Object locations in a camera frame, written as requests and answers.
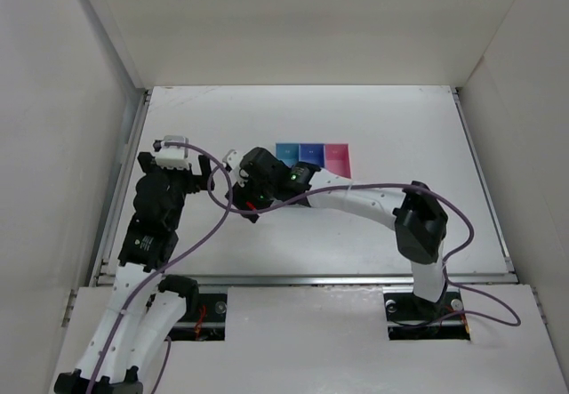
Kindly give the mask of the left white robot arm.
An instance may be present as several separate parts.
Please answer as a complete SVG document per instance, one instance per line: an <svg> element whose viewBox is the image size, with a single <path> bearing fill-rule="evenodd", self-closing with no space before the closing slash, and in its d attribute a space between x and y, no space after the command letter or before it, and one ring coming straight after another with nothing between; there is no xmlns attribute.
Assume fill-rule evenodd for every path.
<svg viewBox="0 0 569 394"><path fill-rule="evenodd" d="M58 375L57 393L141 393L143 380L173 325L196 308L197 282L159 273L178 243L188 194L205 190L211 161L194 174L185 149L141 152L134 214L118 255L108 305L75 369Z"/></svg>

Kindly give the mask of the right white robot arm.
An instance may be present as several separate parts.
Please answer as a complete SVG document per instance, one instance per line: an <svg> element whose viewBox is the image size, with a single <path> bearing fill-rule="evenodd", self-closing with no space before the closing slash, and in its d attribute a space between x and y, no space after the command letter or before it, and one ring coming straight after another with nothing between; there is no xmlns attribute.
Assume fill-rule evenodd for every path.
<svg viewBox="0 0 569 394"><path fill-rule="evenodd" d="M247 220L256 222L260 211L287 203L377 222L395 233L398 252L411 263L414 296L441 301L446 290L441 253L448 215L425 184L365 189L361 182L310 162L288 166L261 147L246 153L230 150L223 164L234 180L226 197Z"/></svg>

